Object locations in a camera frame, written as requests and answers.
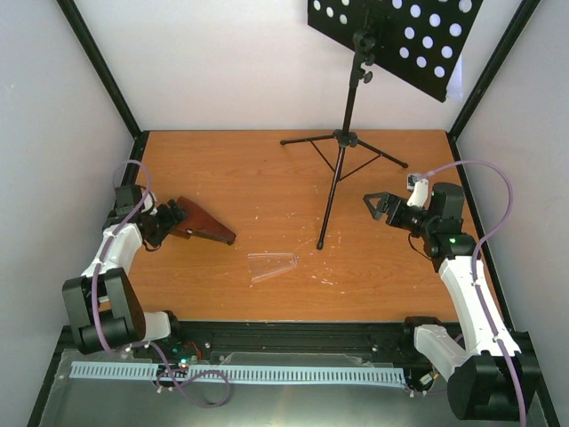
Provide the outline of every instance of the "clear plastic piece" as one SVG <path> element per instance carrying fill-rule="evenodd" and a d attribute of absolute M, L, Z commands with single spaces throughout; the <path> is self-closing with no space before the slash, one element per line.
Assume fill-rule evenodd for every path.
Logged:
<path fill-rule="evenodd" d="M 297 265 L 296 255 L 285 252 L 248 254 L 247 261 L 253 283 L 286 273 Z"/>

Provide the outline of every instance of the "white scratch mark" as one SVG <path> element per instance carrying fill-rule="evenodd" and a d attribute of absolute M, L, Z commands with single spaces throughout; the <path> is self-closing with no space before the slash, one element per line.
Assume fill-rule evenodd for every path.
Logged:
<path fill-rule="evenodd" d="M 304 245 L 306 245 L 306 244 L 308 244 L 308 243 L 310 243 L 310 242 L 313 242 L 313 241 L 316 240 L 316 239 L 317 239 L 317 238 L 312 238 L 312 239 L 310 239 L 310 240 L 307 240 L 307 241 L 304 242 L 302 245 L 296 246 L 296 249 L 294 249 L 294 250 L 295 250 L 295 251 L 298 251 L 298 250 L 299 250 L 300 248 L 302 248 Z"/>

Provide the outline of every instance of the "music stand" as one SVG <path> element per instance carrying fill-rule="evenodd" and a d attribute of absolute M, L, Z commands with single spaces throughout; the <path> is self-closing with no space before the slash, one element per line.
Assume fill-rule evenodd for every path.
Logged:
<path fill-rule="evenodd" d="M 446 87 L 460 57 L 483 0 L 309 0 L 309 25 L 354 51 L 348 100 L 341 129 L 327 135 L 282 140 L 281 145 L 310 142 L 333 170 L 332 186 L 317 249 L 324 247 L 336 185 L 379 157 L 404 168 L 408 164 L 361 141 L 351 132 L 351 119 L 360 80 L 369 83 L 371 71 L 363 64 L 377 64 L 438 101 L 446 99 Z M 338 142 L 336 166 L 326 159 L 314 141 Z M 361 146 L 377 156 L 341 176 L 347 147 Z"/>

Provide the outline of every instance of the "wooden table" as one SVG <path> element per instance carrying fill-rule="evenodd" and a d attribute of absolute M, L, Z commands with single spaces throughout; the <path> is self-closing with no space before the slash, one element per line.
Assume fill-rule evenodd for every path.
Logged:
<path fill-rule="evenodd" d="M 456 320 L 431 263 L 407 232 L 376 222 L 362 196 L 408 197 L 408 172 L 453 161 L 443 131 L 362 131 L 359 137 L 408 162 L 384 158 L 339 183 L 323 251 L 316 250 L 332 171 L 309 143 L 284 138 L 327 131 L 152 132 L 143 162 L 159 201 L 185 196 L 235 231 L 234 245 L 169 236 L 155 253 L 139 251 L 129 278 L 144 310 L 180 319 L 401 321 L 409 315 Z M 318 147 L 334 163 L 338 144 Z M 348 148 L 345 173 L 371 158 Z M 459 182 L 447 170 L 438 181 Z M 139 183 L 144 182 L 143 173 Z M 474 226 L 465 204 L 464 229 Z M 413 241 L 422 248 L 420 240 Z M 298 266 L 252 283 L 247 255 L 291 252 Z"/>

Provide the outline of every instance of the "perforated metal sheet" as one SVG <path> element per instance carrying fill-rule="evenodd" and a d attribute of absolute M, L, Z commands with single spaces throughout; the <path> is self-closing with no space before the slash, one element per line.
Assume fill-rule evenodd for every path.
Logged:
<path fill-rule="evenodd" d="M 369 28 L 377 65 L 444 102 L 482 1 L 309 0 L 309 25 L 351 50 Z"/>

